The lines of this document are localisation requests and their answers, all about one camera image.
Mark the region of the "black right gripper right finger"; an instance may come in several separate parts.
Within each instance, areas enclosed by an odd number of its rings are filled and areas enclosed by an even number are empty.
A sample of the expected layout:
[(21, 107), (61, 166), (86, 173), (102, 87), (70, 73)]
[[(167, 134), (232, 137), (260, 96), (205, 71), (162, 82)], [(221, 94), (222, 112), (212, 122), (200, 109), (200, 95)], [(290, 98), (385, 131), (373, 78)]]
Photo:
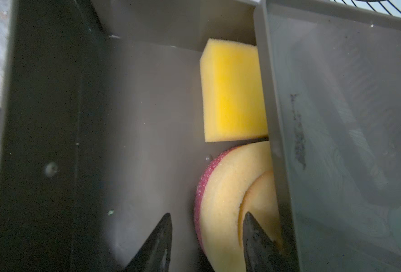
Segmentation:
[(293, 272), (256, 218), (247, 212), (243, 220), (243, 252), (247, 272)]

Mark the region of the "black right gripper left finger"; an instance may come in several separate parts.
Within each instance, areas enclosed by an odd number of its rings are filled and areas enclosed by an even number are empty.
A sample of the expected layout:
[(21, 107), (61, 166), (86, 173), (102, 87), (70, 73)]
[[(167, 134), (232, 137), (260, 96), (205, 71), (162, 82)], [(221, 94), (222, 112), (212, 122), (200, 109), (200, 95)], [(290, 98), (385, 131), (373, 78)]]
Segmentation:
[(124, 272), (168, 272), (173, 238), (172, 218), (166, 213), (160, 219)]

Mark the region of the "round smiley sponge pink-backed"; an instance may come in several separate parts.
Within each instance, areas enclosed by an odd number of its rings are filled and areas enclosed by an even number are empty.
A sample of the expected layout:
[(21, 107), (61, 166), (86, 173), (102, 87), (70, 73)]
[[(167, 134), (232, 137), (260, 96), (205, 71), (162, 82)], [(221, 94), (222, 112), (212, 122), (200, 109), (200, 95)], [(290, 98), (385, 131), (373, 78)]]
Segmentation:
[(269, 141), (231, 148), (207, 167), (197, 186), (194, 223), (216, 272), (244, 272), (243, 220), (250, 212), (283, 250)]

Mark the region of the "olive top drawer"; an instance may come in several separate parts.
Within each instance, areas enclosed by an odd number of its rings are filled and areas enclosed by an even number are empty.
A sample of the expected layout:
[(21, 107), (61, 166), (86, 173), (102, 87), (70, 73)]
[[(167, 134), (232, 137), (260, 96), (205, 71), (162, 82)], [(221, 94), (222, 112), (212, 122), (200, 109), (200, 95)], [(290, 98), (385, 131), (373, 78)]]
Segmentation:
[(242, 1), (12, 1), (0, 109), (0, 272), (119, 272), (166, 213), (170, 270), (209, 272), (199, 61), (255, 44)]

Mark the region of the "yellow rectangular sponge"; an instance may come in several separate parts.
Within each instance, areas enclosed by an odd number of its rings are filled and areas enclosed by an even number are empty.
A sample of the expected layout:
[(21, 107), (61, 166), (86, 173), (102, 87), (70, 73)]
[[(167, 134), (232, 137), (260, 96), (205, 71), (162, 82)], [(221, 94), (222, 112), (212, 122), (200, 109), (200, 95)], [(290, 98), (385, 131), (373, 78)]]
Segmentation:
[(256, 46), (209, 39), (200, 58), (200, 79), (206, 142), (268, 135)]

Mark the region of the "olive three-drawer storage box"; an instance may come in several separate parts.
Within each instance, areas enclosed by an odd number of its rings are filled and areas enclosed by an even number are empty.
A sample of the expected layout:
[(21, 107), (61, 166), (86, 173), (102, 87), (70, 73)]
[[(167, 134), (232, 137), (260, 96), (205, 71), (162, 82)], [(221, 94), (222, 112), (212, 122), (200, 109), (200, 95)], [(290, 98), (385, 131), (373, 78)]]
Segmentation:
[(260, 1), (254, 24), (291, 263), (401, 272), (401, 1)]

